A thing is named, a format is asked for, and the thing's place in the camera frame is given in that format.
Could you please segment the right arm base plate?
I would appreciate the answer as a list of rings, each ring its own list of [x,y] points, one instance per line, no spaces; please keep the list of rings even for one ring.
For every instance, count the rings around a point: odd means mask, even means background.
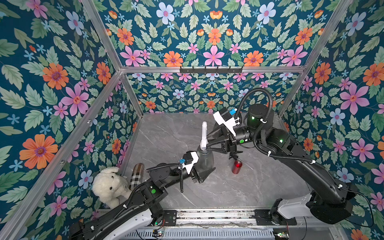
[[[255,209],[253,218],[258,226],[296,226],[296,218],[286,219],[278,213],[278,206],[283,199],[277,199],[270,209]]]

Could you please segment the red can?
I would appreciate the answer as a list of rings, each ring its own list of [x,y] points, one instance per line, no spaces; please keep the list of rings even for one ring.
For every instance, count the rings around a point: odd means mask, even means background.
[[[241,160],[235,160],[232,166],[232,173],[237,175],[240,172],[242,166],[243,162]]]

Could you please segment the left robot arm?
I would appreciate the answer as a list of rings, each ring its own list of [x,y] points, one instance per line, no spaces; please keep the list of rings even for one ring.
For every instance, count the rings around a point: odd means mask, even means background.
[[[161,201],[168,195],[167,188],[179,185],[184,179],[203,183],[214,171],[193,167],[190,173],[180,164],[159,164],[148,169],[150,178],[139,184],[126,201],[102,217],[88,222],[77,222],[70,228],[71,240],[118,240],[142,227],[155,227],[153,237],[160,236],[164,227],[175,226],[175,210],[164,210]]]

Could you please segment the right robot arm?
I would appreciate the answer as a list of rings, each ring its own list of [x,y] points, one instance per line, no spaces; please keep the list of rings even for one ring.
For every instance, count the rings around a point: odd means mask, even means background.
[[[280,225],[294,218],[314,217],[333,225],[352,215],[356,187],[332,177],[284,126],[278,126],[268,90],[250,90],[236,109],[222,108],[213,116],[217,126],[209,134],[213,139],[205,144],[206,150],[230,154],[237,161],[238,146],[251,143],[261,154],[289,167],[312,188],[303,197],[277,199],[262,220]]]

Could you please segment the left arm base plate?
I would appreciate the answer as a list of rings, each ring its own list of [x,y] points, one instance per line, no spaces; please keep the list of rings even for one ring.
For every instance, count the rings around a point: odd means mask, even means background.
[[[174,227],[177,223],[178,211],[165,210],[162,214],[155,217],[151,223],[154,227]]]

